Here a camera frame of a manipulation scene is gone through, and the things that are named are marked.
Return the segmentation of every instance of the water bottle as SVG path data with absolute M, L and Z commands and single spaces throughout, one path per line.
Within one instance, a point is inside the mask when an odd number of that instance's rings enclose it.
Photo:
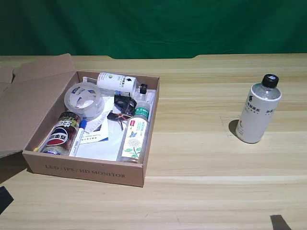
M 150 105 L 145 101 L 137 102 L 134 116 L 127 121 L 117 161 L 141 163 L 148 132 Z
M 263 136 L 282 94 L 276 88 L 278 77 L 266 74 L 261 83 L 254 84 L 249 91 L 236 135 L 247 143 L 257 143 Z
M 137 78 L 114 73 L 100 73 L 96 83 L 99 88 L 114 90 L 115 95 L 133 99 L 137 94 L 146 94 L 147 91 L 147 85 L 141 84 Z

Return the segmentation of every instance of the green backdrop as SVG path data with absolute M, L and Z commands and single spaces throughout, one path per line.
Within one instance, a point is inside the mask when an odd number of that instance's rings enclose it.
M 307 52 L 307 0 L 1 0 L 0 55 Z

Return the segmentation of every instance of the marker pen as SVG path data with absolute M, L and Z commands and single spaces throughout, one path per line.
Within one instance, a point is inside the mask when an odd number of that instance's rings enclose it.
M 76 153 L 78 151 L 78 148 L 79 148 L 79 145 L 80 145 L 80 142 L 81 142 L 81 139 L 82 139 L 85 127 L 86 127 L 86 120 L 82 120 L 81 123 L 80 123 L 80 126 L 79 126 L 78 133 L 76 135 L 76 138 L 73 141 L 71 150 L 69 152 L 69 156 L 70 157 L 75 157 L 76 156 Z

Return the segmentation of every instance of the box flap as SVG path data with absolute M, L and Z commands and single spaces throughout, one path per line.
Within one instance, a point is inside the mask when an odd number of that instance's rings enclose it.
M 56 101 L 63 101 L 67 88 L 77 82 L 76 72 L 68 72 L 12 84 L 0 98 L 0 151 L 24 150 L 46 114 L 56 122 L 65 110 L 64 103 L 55 109 Z
M 3 157 L 10 156 L 12 154 L 18 153 L 18 152 L 20 151 L 17 151 L 17 150 L 0 151 L 0 159 Z
M 0 68 L 0 97 L 13 80 L 13 70 L 10 66 Z
M 11 66 L 5 66 L 0 69 L 0 83 L 11 84 L 13 80 L 13 70 Z
M 75 71 L 70 54 L 40 59 L 38 61 L 22 64 L 16 74 L 14 83 L 29 81 L 48 76 Z

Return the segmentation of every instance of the bottle with green label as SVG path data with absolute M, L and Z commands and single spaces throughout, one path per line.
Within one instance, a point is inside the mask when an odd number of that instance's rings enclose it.
M 137 102 L 134 116 L 127 121 L 118 161 L 141 163 L 146 148 L 149 111 L 147 102 Z

